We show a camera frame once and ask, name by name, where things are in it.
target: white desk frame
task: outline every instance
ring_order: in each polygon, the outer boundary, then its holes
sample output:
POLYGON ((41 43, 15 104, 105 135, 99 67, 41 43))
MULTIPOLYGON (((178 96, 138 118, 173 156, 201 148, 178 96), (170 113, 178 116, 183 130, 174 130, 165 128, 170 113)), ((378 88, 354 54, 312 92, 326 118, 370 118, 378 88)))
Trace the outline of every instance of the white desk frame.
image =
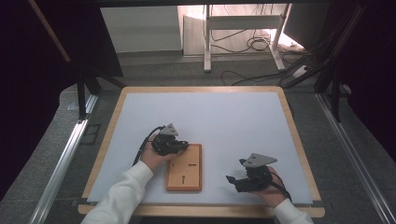
POLYGON ((276 35, 273 43, 270 43, 269 49, 275 60, 278 71, 285 71, 285 65, 279 56, 277 50, 280 34, 285 24, 286 16, 290 4, 286 4, 285 10, 279 16, 277 15, 260 15, 260 16, 210 16, 210 5, 206 5, 205 20, 205 60, 204 69, 206 72, 212 70, 210 38, 209 32, 212 30, 245 30, 245 29, 276 29, 276 35))

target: hand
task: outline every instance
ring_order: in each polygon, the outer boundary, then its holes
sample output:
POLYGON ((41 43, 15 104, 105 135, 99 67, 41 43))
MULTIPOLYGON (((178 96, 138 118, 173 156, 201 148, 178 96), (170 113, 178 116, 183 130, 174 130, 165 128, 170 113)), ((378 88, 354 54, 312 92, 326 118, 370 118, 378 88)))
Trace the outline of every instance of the hand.
POLYGON ((151 171, 154 171, 161 163, 164 161, 170 161, 175 158, 178 154, 168 154, 166 156, 161 156, 154 151, 151 146, 152 140, 155 138, 156 134, 152 135, 148 142, 146 143, 145 149, 140 156, 140 160, 145 163, 151 171))
MULTIPOLYGON (((272 168, 271 166, 268 166, 268 168, 271 173, 277 175, 274 168, 272 168)), ((272 175, 274 183, 283 186, 282 181, 276 175, 272 175)), ((277 207, 280 203, 286 200, 285 195, 283 195, 283 193, 280 192, 279 189, 276 189, 273 186, 268 186, 266 189, 262 190, 251 191, 250 193, 260 196, 265 201, 265 203, 267 203, 268 206, 272 208, 277 207)))

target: white wall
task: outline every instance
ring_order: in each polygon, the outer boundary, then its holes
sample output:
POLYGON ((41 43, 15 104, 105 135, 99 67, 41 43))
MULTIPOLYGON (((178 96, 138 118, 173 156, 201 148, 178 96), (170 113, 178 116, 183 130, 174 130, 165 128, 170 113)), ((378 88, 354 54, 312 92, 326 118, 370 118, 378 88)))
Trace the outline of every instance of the white wall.
POLYGON ((180 50, 177 7, 101 8, 117 53, 180 50))

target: orange wooden board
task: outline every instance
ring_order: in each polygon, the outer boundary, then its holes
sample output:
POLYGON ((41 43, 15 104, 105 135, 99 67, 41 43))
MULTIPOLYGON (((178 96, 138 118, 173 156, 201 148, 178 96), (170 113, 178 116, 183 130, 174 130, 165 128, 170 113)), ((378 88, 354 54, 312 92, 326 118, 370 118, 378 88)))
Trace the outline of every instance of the orange wooden board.
POLYGON ((185 152, 168 162, 166 190, 199 191, 202 189, 202 146, 190 144, 185 152))

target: white sweatshirt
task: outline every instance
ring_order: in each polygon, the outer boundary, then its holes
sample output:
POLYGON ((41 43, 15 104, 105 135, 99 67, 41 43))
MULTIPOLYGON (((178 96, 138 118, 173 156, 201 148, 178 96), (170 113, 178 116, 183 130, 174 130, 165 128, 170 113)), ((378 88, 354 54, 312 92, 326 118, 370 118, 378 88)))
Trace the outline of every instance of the white sweatshirt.
MULTIPOLYGON (((152 176, 153 173, 147 165, 139 161, 121 175, 120 181, 110 188, 81 223, 128 223, 142 201, 145 186, 152 176)), ((274 213, 281 224, 314 223, 307 213, 300 212, 289 199, 278 205, 274 213)))

